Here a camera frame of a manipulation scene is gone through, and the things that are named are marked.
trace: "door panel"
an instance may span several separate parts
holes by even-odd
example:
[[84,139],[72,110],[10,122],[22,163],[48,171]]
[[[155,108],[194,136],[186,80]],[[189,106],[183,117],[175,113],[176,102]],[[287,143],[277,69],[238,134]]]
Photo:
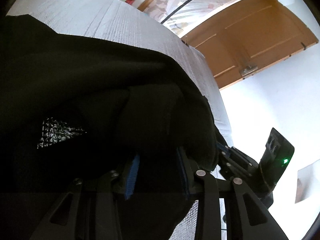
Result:
[[207,61],[211,62],[210,69],[214,77],[236,67],[236,62],[225,46],[214,35],[197,47]]
[[204,54],[219,88],[318,43],[307,26],[277,0],[242,0],[182,39]]

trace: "black fabric cover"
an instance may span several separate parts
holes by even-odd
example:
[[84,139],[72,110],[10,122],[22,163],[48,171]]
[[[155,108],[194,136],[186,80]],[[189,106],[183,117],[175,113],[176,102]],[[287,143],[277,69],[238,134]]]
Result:
[[[226,145],[196,85],[159,52],[57,34],[29,15],[6,17],[2,27],[1,239],[28,239],[71,180],[101,176],[136,153],[135,193],[119,201],[123,239],[168,239],[192,205],[175,149],[211,171],[217,139]],[[52,116],[87,133],[37,149]]]

